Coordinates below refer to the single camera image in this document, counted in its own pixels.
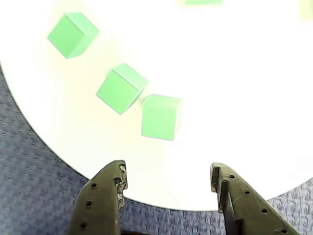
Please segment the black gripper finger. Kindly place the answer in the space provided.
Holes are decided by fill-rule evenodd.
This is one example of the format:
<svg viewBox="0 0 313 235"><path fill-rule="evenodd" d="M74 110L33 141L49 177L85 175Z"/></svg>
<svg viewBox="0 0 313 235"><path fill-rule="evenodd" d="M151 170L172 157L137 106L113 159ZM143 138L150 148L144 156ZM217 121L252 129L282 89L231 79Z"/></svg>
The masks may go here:
<svg viewBox="0 0 313 235"><path fill-rule="evenodd" d="M119 235L119 211L128 188L126 163L115 160L103 167L80 190L68 235Z"/></svg>
<svg viewBox="0 0 313 235"><path fill-rule="evenodd" d="M211 191L217 194L227 235L298 235L299 232L232 168L212 163Z"/></svg>

